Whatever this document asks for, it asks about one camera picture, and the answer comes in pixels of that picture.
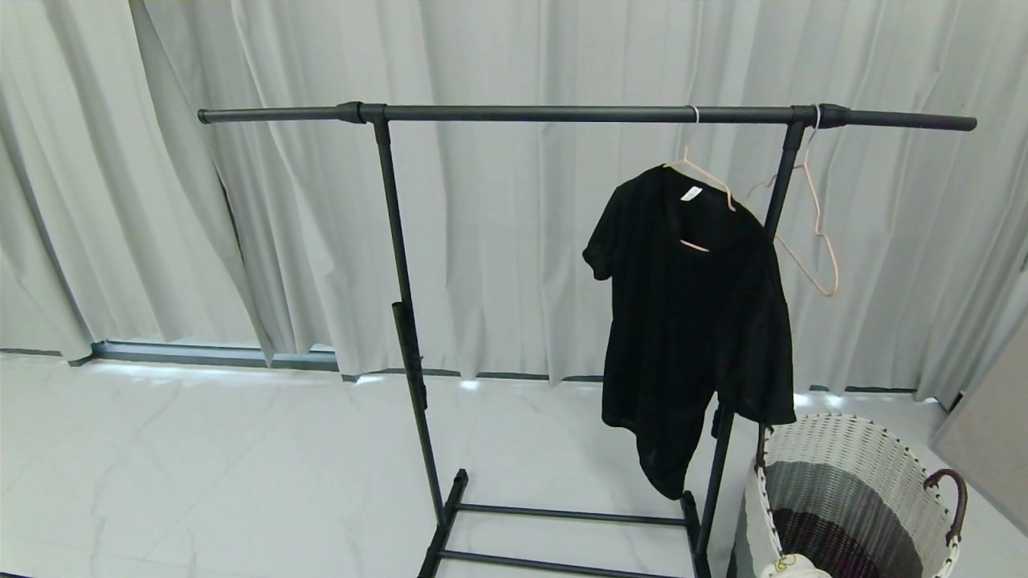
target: floor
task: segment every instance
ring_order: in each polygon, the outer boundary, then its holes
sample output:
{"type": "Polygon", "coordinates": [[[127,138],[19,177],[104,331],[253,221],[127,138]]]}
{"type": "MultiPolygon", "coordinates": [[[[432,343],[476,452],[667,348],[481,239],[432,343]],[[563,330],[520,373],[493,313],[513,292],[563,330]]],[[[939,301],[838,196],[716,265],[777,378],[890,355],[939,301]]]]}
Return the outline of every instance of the floor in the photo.
{"type": "MultiPolygon", "coordinates": [[[[0,571],[93,578],[412,577],[434,521],[400,375],[0,356],[0,571]]],[[[638,470],[630,434],[599,421],[599,388],[430,378],[443,493],[468,501],[676,515],[638,470]]],[[[943,420],[909,396],[798,396],[925,447],[943,420]]],[[[756,428],[736,421],[711,540],[724,576],[756,428]]],[[[702,503],[713,440],[688,484],[702,503]]],[[[688,576],[685,532],[462,514],[450,546],[688,576]]],[[[971,493],[956,577],[1028,577],[1028,538],[971,493]]],[[[444,562],[441,578],[527,571],[444,562]]]]}

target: clothes hanger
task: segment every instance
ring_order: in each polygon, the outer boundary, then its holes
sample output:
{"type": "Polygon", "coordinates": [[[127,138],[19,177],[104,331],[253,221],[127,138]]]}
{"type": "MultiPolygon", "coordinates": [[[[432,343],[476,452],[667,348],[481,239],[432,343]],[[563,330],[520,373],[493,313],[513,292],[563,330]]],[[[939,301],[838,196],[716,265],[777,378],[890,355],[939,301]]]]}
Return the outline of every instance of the clothes hanger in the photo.
{"type": "MultiPolygon", "coordinates": [[[[803,272],[803,275],[807,276],[807,279],[809,279],[810,282],[814,284],[814,287],[817,288],[817,290],[821,293],[821,295],[824,295],[825,297],[831,297],[832,295],[835,295],[836,292],[839,291],[839,261],[836,260],[835,249],[832,248],[832,240],[829,239],[829,236],[821,230],[821,204],[817,200],[817,189],[816,187],[814,187],[814,179],[812,176],[810,176],[810,164],[809,164],[810,145],[814,142],[814,137],[817,136],[817,129],[819,129],[821,125],[821,105],[815,105],[815,106],[817,107],[817,119],[814,122],[814,131],[810,135],[810,140],[807,141],[807,149],[803,153],[803,162],[794,166],[793,170],[795,171],[797,169],[803,169],[804,176],[807,177],[807,188],[810,190],[810,198],[813,200],[814,202],[814,236],[824,240],[824,246],[829,250],[829,258],[832,259],[832,277],[833,277],[832,289],[825,289],[824,287],[821,286],[820,283],[817,282],[816,279],[814,279],[814,276],[811,275],[809,270],[807,270],[807,267],[803,265],[803,261],[801,261],[800,258],[796,256],[796,252],[793,251],[793,248],[790,247],[787,243],[785,243],[785,240],[782,239],[781,236],[775,233],[774,238],[778,240],[779,243],[781,243],[782,247],[785,248],[785,251],[788,253],[788,255],[793,257],[794,261],[796,261],[796,264],[800,266],[800,270],[803,272]]],[[[765,188],[771,186],[776,178],[777,175],[771,177],[771,179],[769,179],[767,182],[757,183],[756,185],[754,185],[752,188],[750,188],[749,191],[746,192],[746,198],[748,200],[749,195],[751,195],[754,191],[757,190],[758,188],[762,186],[765,188]]]]}
{"type": "MultiPolygon", "coordinates": [[[[689,106],[694,111],[696,111],[696,123],[699,124],[699,122],[700,122],[700,109],[698,107],[696,107],[696,106],[693,106],[693,105],[689,105],[689,106]]],[[[692,168],[693,170],[695,170],[700,175],[703,175],[704,177],[710,179],[710,181],[713,182],[713,184],[715,184],[715,185],[720,186],[721,188],[725,189],[725,194],[728,196],[728,208],[730,210],[732,210],[732,211],[735,211],[735,206],[732,204],[732,189],[728,188],[728,185],[725,184],[724,181],[722,181],[718,177],[711,175],[709,172],[707,172],[706,170],[700,168],[698,165],[696,165],[695,162],[693,162],[692,160],[689,159],[689,145],[688,144],[686,145],[686,151],[685,151],[685,153],[683,153],[683,155],[682,155],[682,160],[675,160],[674,162],[665,162],[664,167],[670,168],[670,167],[675,167],[677,165],[685,165],[687,167],[692,168]]]]}

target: black metal clothes rack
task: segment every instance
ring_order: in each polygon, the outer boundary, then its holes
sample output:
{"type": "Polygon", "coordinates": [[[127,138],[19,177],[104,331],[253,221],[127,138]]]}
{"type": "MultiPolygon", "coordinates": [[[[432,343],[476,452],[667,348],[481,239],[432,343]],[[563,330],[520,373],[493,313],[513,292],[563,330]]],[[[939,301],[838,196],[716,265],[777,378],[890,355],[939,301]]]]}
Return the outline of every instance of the black metal clothes rack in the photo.
{"type": "Polygon", "coordinates": [[[393,238],[393,254],[396,258],[397,277],[400,282],[400,300],[393,303],[393,316],[400,338],[404,371],[410,401],[414,409],[414,423],[421,444],[421,456],[429,478],[429,492],[436,515],[436,531],[425,554],[418,578],[436,575],[443,559],[488,563],[533,570],[547,570],[583,576],[607,576],[614,578],[671,578],[655,574],[626,572],[587,566],[573,566],[536,559],[515,558],[450,550],[446,541],[453,521],[460,512],[487,514],[515,514],[593,521],[622,523],[642,523],[685,528],[689,537],[694,576],[710,578],[707,562],[707,544],[713,522],[718,494],[721,490],[725,458],[728,455],[729,436],[732,432],[734,414],[718,410],[711,433],[718,438],[706,500],[703,505],[703,520],[699,520],[696,500],[692,492],[685,492],[678,500],[682,518],[654,517],[640,515],[549,510],[521,508],[487,504],[470,504],[462,501],[468,485],[468,472],[460,469],[453,478],[449,495],[443,501],[436,472],[432,440],[426,420],[428,392],[421,367],[421,354],[414,326],[414,309],[410,295],[410,277],[407,270],[407,254],[404,249],[403,227],[400,222],[400,202],[397,194],[396,174],[393,170],[393,151],[390,143],[389,122],[391,120],[439,120],[439,121],[500,121],[500,122],[665,122],[665,123],[732,123],[732,124],[784,124],[785,139],[782,143],[778,174],[775,179],[771,201],[768,206],[764,228],[774,239],[775,229],[785,202],[785,191],[793,174],[796,155],[803,141],[807,127],[832,129],[847,124],[866,127],[902,127],[910,129],[935,129],[943,131],[971,131],[978,121],[965,116],[945,116],[937,114],[915,114],[902,112],[862,111],[822,104],[791,107],[603,107],[603,106],[394,106],[350,102],[331,107],[305,108],[258,108],[238,110],[199,110],[200,122],[245,122],[268,120],[343,120],[352,123],[371,123],[378,144],[378,159],[381,165],[382,183],[386,189],[386,206],[389,211],[390,230],[393,238]]]}

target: laundry basket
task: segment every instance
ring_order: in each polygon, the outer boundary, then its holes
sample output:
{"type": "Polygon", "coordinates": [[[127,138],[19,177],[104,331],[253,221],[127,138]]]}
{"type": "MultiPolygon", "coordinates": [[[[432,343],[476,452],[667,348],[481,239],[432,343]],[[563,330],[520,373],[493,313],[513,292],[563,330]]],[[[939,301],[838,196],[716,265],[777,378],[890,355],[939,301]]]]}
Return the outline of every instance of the laundry basket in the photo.
{"type": "Polygon", "coordinates": [[[767,429],[743,495],[729,577],[774,577],[802,554],[832,578],[946,578],[967,505],[953,470],[926,475],[894,435],[855,416],[767,429]],[[957,484],[952,520],[934,487],[957,484]]]}

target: rack base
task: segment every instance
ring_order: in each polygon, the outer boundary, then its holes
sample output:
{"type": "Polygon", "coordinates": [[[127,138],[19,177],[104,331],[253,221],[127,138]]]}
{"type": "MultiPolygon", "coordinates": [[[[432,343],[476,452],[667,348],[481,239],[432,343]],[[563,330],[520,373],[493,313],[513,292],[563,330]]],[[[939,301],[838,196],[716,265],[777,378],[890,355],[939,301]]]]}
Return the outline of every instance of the rack base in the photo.
{"type": "Polygon", "coordinates": [[[615,521],[622,523],[645,523],[650,526],[685,528],[686,533],[689,536],[689,551],[693,558],[693,576],[695,578],[710,578],[710,566],[707,563],[706,554],[701,552],[696,547],[700,536],[700,518],[696,512],[696,499],[693,497],[692,492],[686,492],[682,498],[678,499],[678,504],[682,506],[683,517],[672,518],[608,514],[598,512],[578,512],[571,510],[547,510],[541,508],[517,508],[512,506],[491,506],[486,504],[466,504],[461,501],[464,497],[464,491],[466,487],[468,487],[468,472],[462,468],[456,472],[456,476],[453,478],[453,485],[450,487],[449,496],[446,498],[446,503],[443,506],[445,521],[436,527],[436,532],[432,536],[432,542],[429,544],[429,548],[425,552],[425,562],[421,564],[421,570],[418,572],[417,578],[435,578],[436,571],[439,570],[439,563],[443,559],[494,564],[499,566],[511,566],[529,570],[574,574],[578,576],[605,576],[610,578],[678,578],[659,574],[645,574],[624,570],[611,570],[589,566],[574,566],[570,564],[558,564],[538,559],[448,550],[446,549],[446,541],[449,539],[450,531],[453,529],[453,522],[456,520],[456,514],[458,512],[513,514],[560,519],[615,521]]]}

